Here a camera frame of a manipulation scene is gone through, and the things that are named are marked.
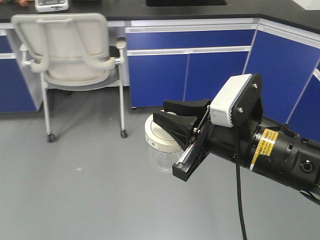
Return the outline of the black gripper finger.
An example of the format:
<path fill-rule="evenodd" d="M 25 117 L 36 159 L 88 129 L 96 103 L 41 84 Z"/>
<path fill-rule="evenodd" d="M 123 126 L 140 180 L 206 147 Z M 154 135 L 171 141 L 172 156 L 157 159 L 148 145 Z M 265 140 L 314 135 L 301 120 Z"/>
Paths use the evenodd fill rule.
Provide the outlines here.
<path fill-rule="evenodd" d="M 165 112 L 173 112 L 178 116 L 202 117 L 207 111 L 207 106 L 211 103 L 210 99 L 179 101 L 164 100 L 163 109 Z"/>
<path fill-rule="evenodd" d="M 190 144 L 198 118 L 196 116 L 181 116 L 158 111 L 153 113 L 153 121 L 169 133 L 182 150 L 185 151 Z"/>

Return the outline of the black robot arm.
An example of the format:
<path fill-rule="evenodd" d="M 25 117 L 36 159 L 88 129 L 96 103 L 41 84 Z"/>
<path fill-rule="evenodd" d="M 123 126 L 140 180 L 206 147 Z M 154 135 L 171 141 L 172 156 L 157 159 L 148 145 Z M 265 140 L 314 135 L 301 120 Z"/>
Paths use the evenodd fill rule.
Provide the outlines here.
<path fill-rule="evenodd" d="M 208 99 L 182 102 L 166 100 L 162 111 L 152 114 L 160 126 L 182 148 L 173 164 L 173 175 L 187 181 L 197 167 L 213 154 L 256 174 L 299 191 L 314 203 L 320 201 L 320 144 L 301 138 L 262 115 L 258 101 L 239 126 L 214 124 Z"/>

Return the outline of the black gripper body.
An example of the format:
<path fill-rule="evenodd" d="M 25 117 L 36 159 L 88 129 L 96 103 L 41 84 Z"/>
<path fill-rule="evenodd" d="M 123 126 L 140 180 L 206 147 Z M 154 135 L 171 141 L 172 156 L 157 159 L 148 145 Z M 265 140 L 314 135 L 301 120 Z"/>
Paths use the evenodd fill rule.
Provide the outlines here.
<path fill-rule="evenodd" d="M 258 103 L 239 126 L 229 128 L 212 124 L 207 120 L 195 141 L 188 146 L 189 152 L 182 157 L 182 162 L 173 164 L 173 175 L 186 182 L 209 154 L 233 162 L 237 168 L 248 168 L 251 148 L 258 129 Z"/>

